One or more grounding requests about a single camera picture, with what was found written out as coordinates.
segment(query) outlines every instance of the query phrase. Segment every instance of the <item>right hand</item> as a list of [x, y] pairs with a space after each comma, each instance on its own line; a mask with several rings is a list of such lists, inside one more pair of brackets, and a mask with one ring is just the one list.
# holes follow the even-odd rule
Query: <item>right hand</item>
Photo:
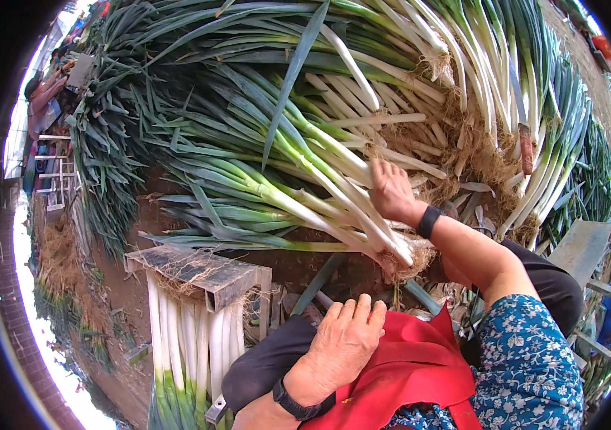
[[62, 66], [62, 71], [66, 72], [67, 70], [71, 69], [74, 64], [76, 64], [76, 60], [69, 60], [67, 64], [64, 64]]
[[352, 383], [369, 361], [383, 335], [387, 306], [367, 294], [345, 305], [335, 302], [320, 323], [310, 351], [284, 377], [284, 387], [302, 406], [317, 405]]
[[415, 228], [427, 203], [416, 200], [405, 170], [386, 160], [372, 160], [372, 204], [384, 218]]

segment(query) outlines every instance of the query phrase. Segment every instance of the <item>red cloth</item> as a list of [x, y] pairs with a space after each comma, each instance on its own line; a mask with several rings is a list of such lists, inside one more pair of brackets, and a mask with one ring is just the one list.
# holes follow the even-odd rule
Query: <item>red cloth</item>
[[446, 305], [429, 323], [387, 312], [386, 334], [358, 379], [336, 391], [336, 403], [304, 430], [379, 430], [396, 410], [417, 402], [448, 408], [460, 430], [482, 430], [469, 398], [473, 373], [461, 355]]
[[603, 34], [601, 36], [594, 36], [592, 38], [592, 44], [595, 48], [602, 51], [604, 58], [611, 60], [611, 44]]
[[109, 12], [109, 2], [107, 2], [106, 5], [104, 5], [104, 11], [100, 14], [100, 18], [107, 15], [108, 12]]

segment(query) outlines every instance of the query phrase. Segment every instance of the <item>black wristband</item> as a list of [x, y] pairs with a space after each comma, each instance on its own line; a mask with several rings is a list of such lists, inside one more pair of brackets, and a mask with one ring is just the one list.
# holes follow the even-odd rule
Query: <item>black wristband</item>
[[422, 219], [420, 220], [420, 224], [417, 226], [417, 234], [425, 239], [429, 239], [432, 235], [434, 223], [437, 221], [437, 218], [439, 218], [440, 215], [442, 215], [441, 209], [439, 209], [437, 206], [427, 206], [427, 209], [425, 209], [425, 213], [422, 215]]
[[289, 396], [289, 393], [286, 392], [286, 388], [284, 388], [284, 377], [276, 381], [275, 387], [272, 388], [272, 398], [298, 421], [306, 421], [315, 417], [322, 407], [321, 404], [305, 407], [296, 403], [296, 401]]

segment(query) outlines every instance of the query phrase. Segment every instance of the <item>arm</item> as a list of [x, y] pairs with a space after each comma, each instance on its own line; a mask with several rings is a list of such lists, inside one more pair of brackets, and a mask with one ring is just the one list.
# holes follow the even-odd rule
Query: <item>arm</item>
[[[334, 303], [312, 340], [310, 351], [284, 376], [284, 388], [303, 407], [318, 405], [353, 382], [377, 348], [387, 306], [363, 294], [358, 304]], [[272, 393], [253, 400], [236, 414], [234, 429], [296, 429], [301, 423], [274, 401]]]
[[59, 77], [61, 73], [61, 70], [57, 70], [56, 72], [52, 73], [52, 75], [47, 79], [47, 81], [45, 81], [43, 83], [43, 85], [46, 88], [50, 88], [52, 86], [52, 84], [54, 84], [54, 82], [57, 80], [57, 78]]
[[[428, 204], [415, 199], [406, 172], [382, 159], [373, 160], [372, 171], [372, 202], [380, 214], [409, 226], [420, 224]], [[480, 288], [487, 308], [512, 294], [539, 299], [518, 257], [473, 228], [441, 216], [434, 224], [430, 241], [467, 280]]]
[[69, 76], [61, 78], [59, 81], [42, 93], [38, 94], [29, 105], [29, 115], [35, 115], [35, 112], [40, 111], [59, 91], [62, 91], [67, 84]]

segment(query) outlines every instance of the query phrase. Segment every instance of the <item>black pants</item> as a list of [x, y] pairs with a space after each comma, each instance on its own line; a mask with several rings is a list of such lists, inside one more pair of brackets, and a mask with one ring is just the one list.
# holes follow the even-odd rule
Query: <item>black pants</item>
[[[515, 242], [504, 240], [501, 244], [523, 262], [537, 294], [559, 325], [563, 336], [568, 337], [583, 312], [581, 287], [566, 271]], [[293, 316], [236, 360], [224, 376], [221, 386], [229, 408], [237, 412], [272, 391], [276, 381], [308, 352], [316, 332], [310, 322], [300, 316]], [[476, 337], [461, 349], [468, 364], [475, 367], [479, 367], [480, 352], [479, 339]], [[324, 401], [320, 415], [334, 406], [334, 402], [332, 394]]]

